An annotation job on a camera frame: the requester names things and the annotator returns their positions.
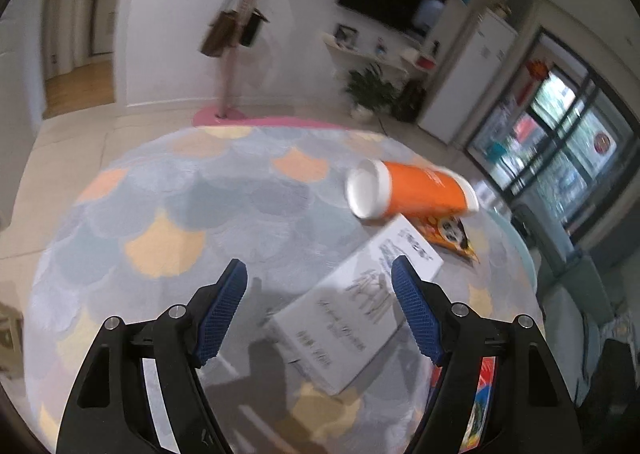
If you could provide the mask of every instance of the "doorway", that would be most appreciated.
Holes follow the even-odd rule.
[[[638,170],[639,135],[606,81],[542,31],[466,152],[507,203],[542,201],[577,241]]]
[[[111,104],[118,0],[46,0],[44,118]]]

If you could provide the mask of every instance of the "potted plant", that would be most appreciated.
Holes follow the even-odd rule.
[[[395,86],[382,76],[379,64],[367,66],[363,72],[349,71],[349,81],[344,89],[355,103],[351,117],[359,122],[369,121],[373,113],[393,104],[398,96]]]

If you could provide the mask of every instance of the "tablecloth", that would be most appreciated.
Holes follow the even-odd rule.
[[[25,378],[37,433],[55,445],[66,399],[104,319],[155,319],[215,282],[233,257],[249,286],[202,385],[235,452],[400,453],[426,401],[429,363],[406,325],[340,395],[286,364],[270,315],[330,273],[378,228],[349,211],[344,178],[363,157],[421,165],[376,133],[199,127],[142,145],[79,196],[43,253],[25,325]],[[542,323],[520,256],[486,213],[464,219],[479,261],[438,249],[435,278],[483,317]],[[153,365],[159,437],[174,448]]]

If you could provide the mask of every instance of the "brown bag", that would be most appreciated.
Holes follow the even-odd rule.
[[[237,22],[238,13],[235,10],[220,12],[212,23],[200,52],[207,57],[222,57],[225,48],[231,44]]]

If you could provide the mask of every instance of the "orange cylindrical container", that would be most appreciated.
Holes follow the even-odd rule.
[[[437,167],[364,160],[346,181],[347,202],[359,218],[455,216],[477,212],[478,198],[459,174]]]

